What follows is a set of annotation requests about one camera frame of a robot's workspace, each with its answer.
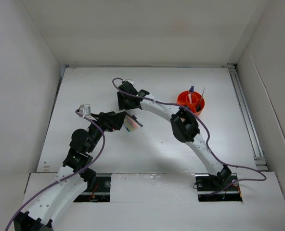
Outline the white marker purple cap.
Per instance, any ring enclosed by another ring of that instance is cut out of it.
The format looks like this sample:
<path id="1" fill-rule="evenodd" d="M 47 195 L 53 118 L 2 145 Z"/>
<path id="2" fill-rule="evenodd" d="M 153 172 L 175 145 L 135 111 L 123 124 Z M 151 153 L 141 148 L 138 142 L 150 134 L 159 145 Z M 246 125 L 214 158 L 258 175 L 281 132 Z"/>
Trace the white marker purple cap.
<path id="1" fill-rule="evenodd" d="M 129 110 L 125 110 L 127 115 L 132 119 L 132 120 L 136 120 L 137 117 L 135 116 L 134 113 L 130 112 Z"/>

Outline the white pen red cap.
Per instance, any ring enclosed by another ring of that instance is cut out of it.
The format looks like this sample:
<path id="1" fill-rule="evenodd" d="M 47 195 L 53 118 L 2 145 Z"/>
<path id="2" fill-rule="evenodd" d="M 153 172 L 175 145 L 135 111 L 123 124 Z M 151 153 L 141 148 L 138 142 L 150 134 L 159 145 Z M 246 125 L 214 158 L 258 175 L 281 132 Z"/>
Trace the white pen red cap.
<path id="1" fill-rule="evenodd" d="M 189 103 L 192 103 L 192 93 L 190 91 L 188 91 L 188 99 Z"/>

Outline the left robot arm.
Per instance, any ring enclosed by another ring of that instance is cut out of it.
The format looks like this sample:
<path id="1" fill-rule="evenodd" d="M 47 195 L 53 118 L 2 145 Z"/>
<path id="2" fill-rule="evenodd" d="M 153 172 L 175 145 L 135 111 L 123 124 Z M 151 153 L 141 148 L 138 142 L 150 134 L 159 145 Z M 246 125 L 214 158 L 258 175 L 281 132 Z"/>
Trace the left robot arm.
<path id="1" fill-rule="evenodd" d="M 81 107 L 76 114 L 90 122 L 88 129 L 72 133 L 70 149 L 54 181 L 30 199 L 34 204 L 26 212 L 16 212 L 13 218 L 16 231 L 52 231 L 73 201 L 95 187 L 96 172 L 89 167 L 97 158 L 90 153 L 99 140 L 105 141 L 104 132 L 122 128 L 126 112 L 92 116 Z"/>

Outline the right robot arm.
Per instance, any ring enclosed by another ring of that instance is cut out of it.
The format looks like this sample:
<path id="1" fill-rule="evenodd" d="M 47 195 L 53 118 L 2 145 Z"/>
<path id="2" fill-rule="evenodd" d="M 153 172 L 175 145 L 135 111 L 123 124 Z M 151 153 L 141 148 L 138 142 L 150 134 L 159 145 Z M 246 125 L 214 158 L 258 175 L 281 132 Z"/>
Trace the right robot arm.
<path id="1" fill-rule="evenodd" d="M 161 102 L 145 90 L 137 91 L 129 80 L 122 81 L 119 86 L 113 85 L 118 90 L 118 103 L 121 109 L 139 108 L 171 124 L 174 137 L 190 147 L 204 164 L 214 190 L 221 190 L 228 185 L 232 174 L 230 169 L 211 153 L 200 133 L 197 118 L 188 107 Z"/>

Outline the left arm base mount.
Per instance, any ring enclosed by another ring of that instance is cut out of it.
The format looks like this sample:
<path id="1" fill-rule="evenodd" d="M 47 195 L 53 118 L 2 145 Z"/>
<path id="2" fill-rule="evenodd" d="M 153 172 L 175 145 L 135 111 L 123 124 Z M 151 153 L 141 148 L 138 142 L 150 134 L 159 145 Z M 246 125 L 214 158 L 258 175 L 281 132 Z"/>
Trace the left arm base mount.
<path id="1" fill-rule="evenodd" d="M 94 183 L 75 200 L 75 203 L 106 203 L 110 202 L 111 174 L 97 174 Z"/>

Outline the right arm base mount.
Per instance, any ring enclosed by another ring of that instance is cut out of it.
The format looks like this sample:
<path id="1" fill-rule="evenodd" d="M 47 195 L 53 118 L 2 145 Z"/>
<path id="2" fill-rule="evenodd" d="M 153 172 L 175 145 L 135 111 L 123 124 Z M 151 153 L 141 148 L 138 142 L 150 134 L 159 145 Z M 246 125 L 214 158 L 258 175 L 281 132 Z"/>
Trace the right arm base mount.
<path id="1" fill-rule="evenodd" d="M 236 174 L 232 174 L 224 186 L 216 186 L 209 174 L 195 174 L 193 188 L 199 202 L 242 202 L 243 197 Z"/>

